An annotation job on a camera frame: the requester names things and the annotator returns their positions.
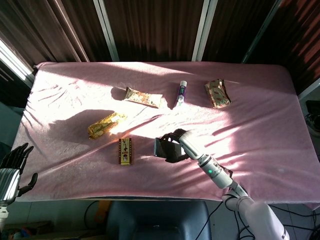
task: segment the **toothpaste tube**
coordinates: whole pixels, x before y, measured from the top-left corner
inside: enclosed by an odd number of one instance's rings
[[[179,106],[183,105],[183,103],[185,102],[186,89],[187,89],[187,82],[181,81],[178,97],[177,97],[175,105],[174,105],[175,107],[179,107]]]

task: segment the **pink tablecloth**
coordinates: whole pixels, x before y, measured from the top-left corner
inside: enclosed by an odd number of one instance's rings
[[[35,146],[21,179],[39,173],[20,201],[127,196],[221,200],[226,192],[187,159],[153,156],[154,138],[177,128],[195,140],[257,201],[320,203],[320,164],[289,73],[277,65],[216,62],[40,64],[14,146]],[[232,100],[213,109],[204,84],[225,79]],[[186,105],[171,109],[181,80]],[[121,101],[126,86],[163,94],[160,109]],[[129,115],[120,133],[88,138],[113,111]],[[131,137],[131,166],[118,164],[118,139]]]

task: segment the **white cap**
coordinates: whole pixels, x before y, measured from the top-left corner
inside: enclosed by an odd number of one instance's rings
[[[180,86],[185,86],[186,87],[187,86],[187,81],[181,81],[180,82]]]

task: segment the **robotic hand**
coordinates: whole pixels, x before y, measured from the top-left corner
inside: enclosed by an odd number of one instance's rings
[[[12,204],[16,197],[29,192],[34,188],[38,174],[34,173],[28,186],[19,188],[21,174],[24,171],[29,153],[34,149],[28,147],[28,143],[18,146],[7,154],[0,164],[0,231],[2,233],[5,226],[5,220],[9,213],[7,206]]]
[[[289,240],[289,234],[279,221],[272,209],[262,202],[253,201],[247,192],[236,183],[219,165],[217,160],[205,153],[205,148],[197,144],[191,132],[177,129],[161,138],[161,146],[165,147],[166,141],[176,141],[185,151],[179,159],[170,159],[167,162],[176,163],[188,157],[198,161],[199,167],[220,188],[229,188],[222,200],[227,209],[238,211],[244,216],[257,240]]]

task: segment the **dark brown curtain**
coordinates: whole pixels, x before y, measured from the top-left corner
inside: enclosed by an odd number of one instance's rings
[[[91,0],[3,0],[0,38],[29,66],[111,60]]]
[[[30,88],[0,61],[0,102],[7,106],[24,108]]]
[[[283,0],[249,63],[279,64],[297,94],[320,77],[320,1]]]
[[[120,61],[190,61],[203,0],[105,0]]]
[[[202,61],[240,63],[274,0],[219,0]]]

